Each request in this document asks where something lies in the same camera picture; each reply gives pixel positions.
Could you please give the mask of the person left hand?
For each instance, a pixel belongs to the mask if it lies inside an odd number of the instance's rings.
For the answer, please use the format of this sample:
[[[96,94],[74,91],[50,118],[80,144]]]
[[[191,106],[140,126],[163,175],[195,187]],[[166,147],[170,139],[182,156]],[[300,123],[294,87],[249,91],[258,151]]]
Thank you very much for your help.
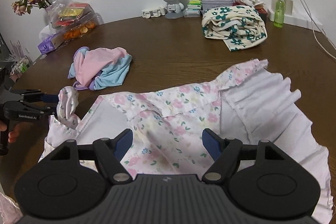
[[[17,123],[14,128],[8,134],[8,143],[15,143],[22,128],[22,123]],[[5,132],[7,130],[7,125],[4,122],[0,122],[0,130],[1,132]]]

